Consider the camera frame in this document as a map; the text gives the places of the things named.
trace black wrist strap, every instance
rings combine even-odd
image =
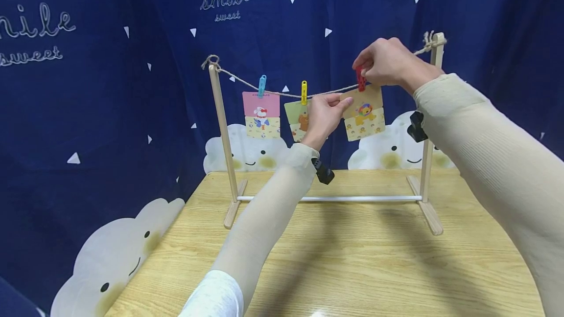
[[[419,143],[422,140],[428,139],[427,134],[423,131],[423,113],[415,112],[409,117],[411,125],[407,128],[407,133],[415,142]]]
[[[334,178],[335,173],[333,170],[327,168],[318,158],[311,159],[315,170],[317,170],[317,175],[320,183],[328,185]]]

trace cloud print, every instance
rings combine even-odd
[[[349,169],[421,168],[423,142],[416,143],[407,133],[413,112],[403,113],[386,130],[363,138],[349,158]],[[433,150],[433,166],[454,168],[454,163],[440,150]]]
[[[104,317],[185,205],[183,199],[149,202],[135,218],[97,229],[82,246],[72,276],[51,306],[51,317]]]
[[[289,149],[281,138],[259,139],[247,136],[245,125],[231,124],[227,131],[233,164],[238,172],[274,170]],[[213,137],[206,143],[204,171],[206,174],[227,171],[221,137]]]

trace bear card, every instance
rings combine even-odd
[[[382,90],[378,86],[367,85],[365,90],[353,90],[341,95],[354,99],[352,105],[345,110],[345,128],[349,141],[375,135],[386,129]]]
[[[247,136],[254,138],[280,138],[281,98],[277,94],[243,92]]]
[[[301,142],[307,132],[309,117],[307,115],[307,105],[302,105],[301,101],[286,103],[283,105],[288,116],[288,123],[295,142]]]

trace person's left hand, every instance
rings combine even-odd
[[[343,112],[353,104],[351,97],[340,100],[341,93],[316,95],[308,103],[309,123],[302,143],[319,151],[339,125]]]

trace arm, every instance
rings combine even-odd
[[[501,224],[537,284],[547,316],[564,310],[564,162],[458,76],[414,94],[423,129]]]
[[[312,99],[308,105],[308,132],[302,143],[292,146],[278,170],[241,213],[181,317],[243,316],[264,261],[311,187],[315,176],[311,159],[319,157],[325,140],[351,104],[351,98],[340,101],[339,94]]]

